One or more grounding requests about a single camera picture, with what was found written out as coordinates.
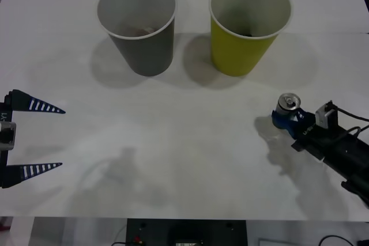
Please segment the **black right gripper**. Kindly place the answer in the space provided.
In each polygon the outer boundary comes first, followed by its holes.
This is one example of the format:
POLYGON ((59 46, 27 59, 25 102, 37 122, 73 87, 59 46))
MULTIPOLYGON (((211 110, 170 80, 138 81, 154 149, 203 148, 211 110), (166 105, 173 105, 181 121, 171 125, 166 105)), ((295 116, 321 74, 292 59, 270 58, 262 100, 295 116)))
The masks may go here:
POLYGON ((338 113, 329 114, 327 121, 328 128, 318 126, 315 123, 315 115, 302 108, 286 114, 272 111, 273 125, 287 131, 295 139, 295 150, 306 150, 324 162, 346 162, 347 154, 336 141, 344 133, 344 129, 338 125, 338 113))

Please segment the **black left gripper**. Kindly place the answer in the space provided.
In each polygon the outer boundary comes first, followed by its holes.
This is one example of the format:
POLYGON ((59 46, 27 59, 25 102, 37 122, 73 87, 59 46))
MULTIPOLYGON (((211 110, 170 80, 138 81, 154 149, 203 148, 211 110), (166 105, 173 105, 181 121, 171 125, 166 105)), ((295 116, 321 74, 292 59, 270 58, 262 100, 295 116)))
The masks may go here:
MULTIPOLYGON (((48 102, 37 99, 23 91, 12 90, 7 94, 7 100, 13 111, 20 112, 45 112, 65 114, 66 112, 48 102)), ((1 103, 1 123, 11 122, 13 112, 5 103, 1 103)), ((10 188, 23 181, 39 176, 62 165, 61 162, 46 164, 7 165, 8 150, 1 150, 1 169, 5 167, 5 173, 1 188, 10 188)))

